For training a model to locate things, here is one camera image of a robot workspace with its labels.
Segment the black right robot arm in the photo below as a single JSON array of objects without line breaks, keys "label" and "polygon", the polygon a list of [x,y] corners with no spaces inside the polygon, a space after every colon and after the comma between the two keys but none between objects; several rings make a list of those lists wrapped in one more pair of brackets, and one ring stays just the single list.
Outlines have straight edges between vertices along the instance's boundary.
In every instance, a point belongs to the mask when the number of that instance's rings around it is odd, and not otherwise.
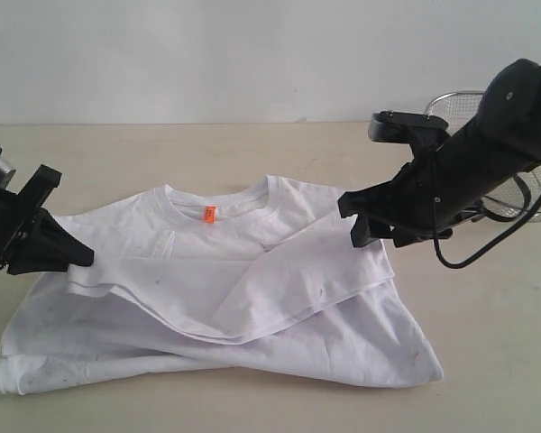
[{"label": "black right robot arm", "polygon": [[541,65],[510,64],[483,93],[476,114],[454,134],[447,127],[434,115],[372,115],[369,138],[407,144],[413,159],[392,180],[339,198],[341,217],[356,218],[353,246],[390,239],[402,247],[450,236],[481,198],[541,165]]}]

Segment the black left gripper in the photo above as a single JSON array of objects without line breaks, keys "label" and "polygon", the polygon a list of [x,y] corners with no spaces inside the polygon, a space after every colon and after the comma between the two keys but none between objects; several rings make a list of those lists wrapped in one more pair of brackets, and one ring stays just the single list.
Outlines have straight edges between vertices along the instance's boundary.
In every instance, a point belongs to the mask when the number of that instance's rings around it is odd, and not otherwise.
[{"label": "black left gripper", "polygon": [[19,193],[0,187],[0,270],[11,275],[89,267],[95,252],[68,233],[42,205],[62,174],[41,165]]}]

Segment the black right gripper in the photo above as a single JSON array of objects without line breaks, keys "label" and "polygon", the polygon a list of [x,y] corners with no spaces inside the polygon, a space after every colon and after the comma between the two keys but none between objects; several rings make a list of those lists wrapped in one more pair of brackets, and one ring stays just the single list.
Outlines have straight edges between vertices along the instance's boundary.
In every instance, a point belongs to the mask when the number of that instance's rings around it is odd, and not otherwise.
[{"label": "black right gripper", "polygon": [[355,216],[351,229],[353,247],[365,247],[391,239],[397,247],[432,238],[448,239],[454,234],[452,221],[433,216],[436,192],[453,174],[454,160],[442,153],[416,157],[387,182],[356,191],[346,191],[338,200],[340,217]]}]

